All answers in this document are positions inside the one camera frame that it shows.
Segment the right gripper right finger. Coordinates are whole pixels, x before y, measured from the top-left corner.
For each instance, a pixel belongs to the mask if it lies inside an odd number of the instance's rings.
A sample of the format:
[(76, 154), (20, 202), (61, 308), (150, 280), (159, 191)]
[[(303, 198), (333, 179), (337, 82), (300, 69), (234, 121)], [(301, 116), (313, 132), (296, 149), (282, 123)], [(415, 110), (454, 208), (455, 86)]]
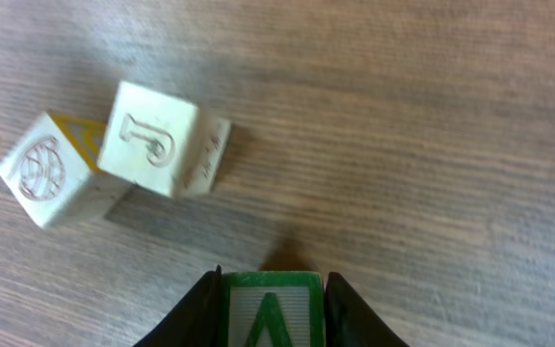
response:
[(324, 313), (328, 347), (409, 347), (337, 272), (329, 273)]

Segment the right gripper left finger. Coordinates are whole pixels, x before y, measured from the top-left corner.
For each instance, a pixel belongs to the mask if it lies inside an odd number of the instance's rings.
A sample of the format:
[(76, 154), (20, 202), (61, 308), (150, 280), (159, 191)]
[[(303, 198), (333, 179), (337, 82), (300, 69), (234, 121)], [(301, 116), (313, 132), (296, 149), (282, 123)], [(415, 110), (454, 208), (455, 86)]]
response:
[(220, 265), (204, 273), (134, 347), (216, 347), (223, 300)]

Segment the green letter A block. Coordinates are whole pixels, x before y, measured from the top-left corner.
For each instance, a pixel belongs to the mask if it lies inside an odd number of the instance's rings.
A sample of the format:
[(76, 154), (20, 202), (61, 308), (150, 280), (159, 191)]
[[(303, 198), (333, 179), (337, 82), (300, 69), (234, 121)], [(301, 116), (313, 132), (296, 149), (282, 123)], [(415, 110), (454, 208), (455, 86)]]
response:
[(309, 271), (223, 275), (219, 346), (325, 347), (325, 284)]

